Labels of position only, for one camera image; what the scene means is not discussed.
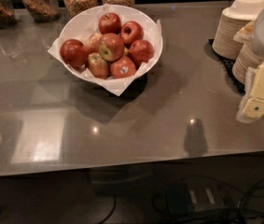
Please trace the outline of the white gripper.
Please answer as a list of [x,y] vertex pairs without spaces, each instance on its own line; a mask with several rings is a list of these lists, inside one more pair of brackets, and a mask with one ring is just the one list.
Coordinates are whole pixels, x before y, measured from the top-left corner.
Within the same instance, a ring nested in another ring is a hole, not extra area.
[[[252,39],[254,21],[248,22],[233,37],[239,43]],[[240,102],[236,119],[242,123],[252,123],[264,116],[264,63],[258,68],[249,67],[245,77],[245,95]]]

